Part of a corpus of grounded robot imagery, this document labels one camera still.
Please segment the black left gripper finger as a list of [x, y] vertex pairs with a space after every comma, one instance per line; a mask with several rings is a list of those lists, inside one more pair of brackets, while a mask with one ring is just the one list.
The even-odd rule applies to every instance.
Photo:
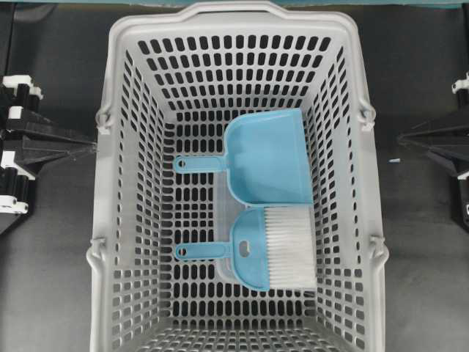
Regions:
[[20, 165], [31, 173], [38, 173], [52, 161], [96, 153], [96, 141], [92, 136], [63, 127], [32, 111], [21, 112], [20, 135]]

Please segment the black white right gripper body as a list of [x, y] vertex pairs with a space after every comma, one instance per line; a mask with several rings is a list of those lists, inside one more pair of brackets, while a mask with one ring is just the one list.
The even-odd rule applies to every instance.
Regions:
[[466, 77], [455, 81], [451, 86], [452, 92], [457, 96], [459, 117], [467, 125], [459, 131], [460, 161], [458, 162], [458, 186], [461, 202], [462, 223], [468, 223], [468, 73]]

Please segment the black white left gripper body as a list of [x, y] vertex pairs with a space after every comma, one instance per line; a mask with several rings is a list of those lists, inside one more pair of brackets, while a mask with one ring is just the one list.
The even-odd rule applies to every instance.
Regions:
[[32, 212], [34, 187], [43, 167], [37, 144], [47, 119], [38, 114], [41, 89], [31, 76], [1, 77], [1, 233]]

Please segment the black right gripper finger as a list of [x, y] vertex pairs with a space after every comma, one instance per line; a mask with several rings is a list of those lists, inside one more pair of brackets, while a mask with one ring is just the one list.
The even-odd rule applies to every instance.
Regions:
[[458, 175], [459, 131], [462, 119], [436, 119], [424, 122], [397, 137], [400, 145], [412, 147], [440, 164], [450, 175]]

